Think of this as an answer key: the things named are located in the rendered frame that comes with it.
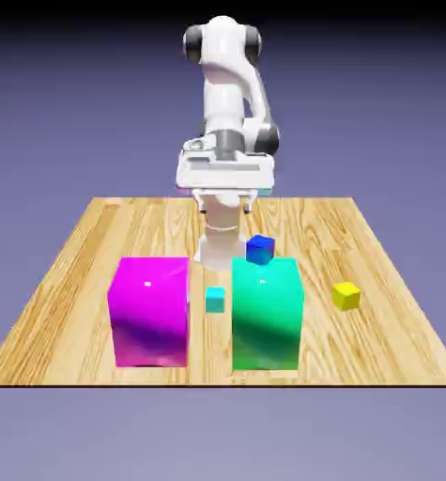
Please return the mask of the small blue cube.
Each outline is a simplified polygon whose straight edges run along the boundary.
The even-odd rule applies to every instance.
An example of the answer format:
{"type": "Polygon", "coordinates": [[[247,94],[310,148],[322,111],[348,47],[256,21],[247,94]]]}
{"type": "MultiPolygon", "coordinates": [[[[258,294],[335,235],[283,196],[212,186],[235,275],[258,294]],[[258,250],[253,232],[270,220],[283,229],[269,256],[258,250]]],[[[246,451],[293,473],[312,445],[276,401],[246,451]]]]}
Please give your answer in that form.
{"type": "Polygon", "coordinates": [[[275,239],[261,234],[253,235],[246,242],[246,260],[260,266],[269,264],[274,258],[275,239]]]}

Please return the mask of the large magenta box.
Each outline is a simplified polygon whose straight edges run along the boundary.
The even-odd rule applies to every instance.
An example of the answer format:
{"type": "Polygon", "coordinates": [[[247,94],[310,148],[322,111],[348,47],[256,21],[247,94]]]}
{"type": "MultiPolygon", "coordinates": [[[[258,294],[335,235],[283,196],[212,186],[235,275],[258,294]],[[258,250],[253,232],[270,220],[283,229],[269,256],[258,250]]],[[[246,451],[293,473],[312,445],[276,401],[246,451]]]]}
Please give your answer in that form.
{"type": "Polygon", "coordinates": [[[189,345],[189,259],[124,256],[107,293],[118,367],[184,367],[189,345]]]}

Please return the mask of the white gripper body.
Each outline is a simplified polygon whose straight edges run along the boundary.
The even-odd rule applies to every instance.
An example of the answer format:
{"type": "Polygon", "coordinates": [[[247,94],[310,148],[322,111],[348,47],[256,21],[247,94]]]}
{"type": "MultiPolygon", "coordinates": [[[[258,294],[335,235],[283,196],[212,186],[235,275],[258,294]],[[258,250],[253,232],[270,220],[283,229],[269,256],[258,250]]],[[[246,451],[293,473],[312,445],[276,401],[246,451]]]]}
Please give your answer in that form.
{"type": "Polygon", "coordinates": [[[181,190],[256,190],[274,186],[274,159],[269,155],[236,152],[235,160],[217,160],[214,150],[182,150],[176,185],[181,190]]]}

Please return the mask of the large green box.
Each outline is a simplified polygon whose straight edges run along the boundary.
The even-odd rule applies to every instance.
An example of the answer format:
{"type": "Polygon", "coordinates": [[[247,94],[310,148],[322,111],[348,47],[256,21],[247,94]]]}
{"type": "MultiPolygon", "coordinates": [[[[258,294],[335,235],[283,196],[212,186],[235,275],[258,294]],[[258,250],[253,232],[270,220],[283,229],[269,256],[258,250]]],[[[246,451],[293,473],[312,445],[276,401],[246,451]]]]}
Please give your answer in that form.
{"type": "Polygon", "coordinates": [[[299,367],[304,289],[292,257],[263,266],[232,262],[233,369],[296,370],[299,367]]]}

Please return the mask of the small yellow cube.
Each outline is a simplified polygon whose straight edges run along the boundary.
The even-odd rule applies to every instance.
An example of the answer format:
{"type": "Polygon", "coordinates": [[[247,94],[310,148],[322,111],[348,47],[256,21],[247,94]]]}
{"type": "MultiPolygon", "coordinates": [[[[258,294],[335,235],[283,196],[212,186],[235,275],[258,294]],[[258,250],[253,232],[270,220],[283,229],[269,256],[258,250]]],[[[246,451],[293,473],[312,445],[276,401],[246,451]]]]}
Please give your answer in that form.
{"type": "Polygon", "coordinates": [[[361,290],[351,282],[335,284],[332,287],[331,300],[342,311],[357,308],[360,299],[361,290]]]}

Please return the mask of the small cyan cube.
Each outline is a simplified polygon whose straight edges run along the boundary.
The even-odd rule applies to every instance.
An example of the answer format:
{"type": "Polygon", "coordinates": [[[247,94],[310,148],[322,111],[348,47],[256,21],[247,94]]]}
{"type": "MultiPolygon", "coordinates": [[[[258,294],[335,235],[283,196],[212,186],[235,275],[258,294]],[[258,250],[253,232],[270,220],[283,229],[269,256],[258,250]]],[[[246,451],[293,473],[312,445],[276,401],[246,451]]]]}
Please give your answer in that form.
{"type": "Polygon", "coordinates": [[[223,313],[225,309],[225,289],[223,287],[207,287],[205,305],[207,313],[223,313]]]}

